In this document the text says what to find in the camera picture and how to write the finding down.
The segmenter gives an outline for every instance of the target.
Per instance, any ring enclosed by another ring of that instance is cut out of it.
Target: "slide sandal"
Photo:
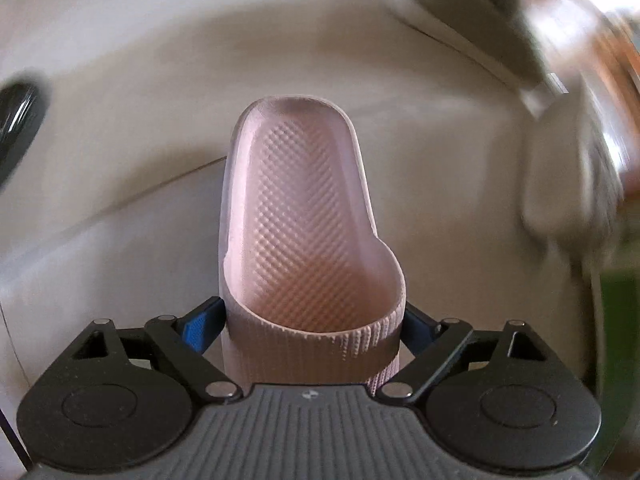
[[[226,373],[252,383],[367,383],[399,368],[406,289],[378,238],[353,125],[304,96],[251,104],[220,218]]]

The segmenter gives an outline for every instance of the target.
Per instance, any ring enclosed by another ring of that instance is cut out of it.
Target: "white logo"
[[[306,400],[314,400],[316,397],[319,397],[320,394],[315,390],[307,390],[302,393],[302,397]]]

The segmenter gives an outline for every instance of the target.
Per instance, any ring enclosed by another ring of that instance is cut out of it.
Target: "metal screw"
[[[387,383],[380,391],[390,399],[406,399],[414,393],[414,389],[406,383]]]
[[[216,381],[214,383],[207,384],[204,391],[211,397],[228,399],[236,394],[238,387],[229,381]]]

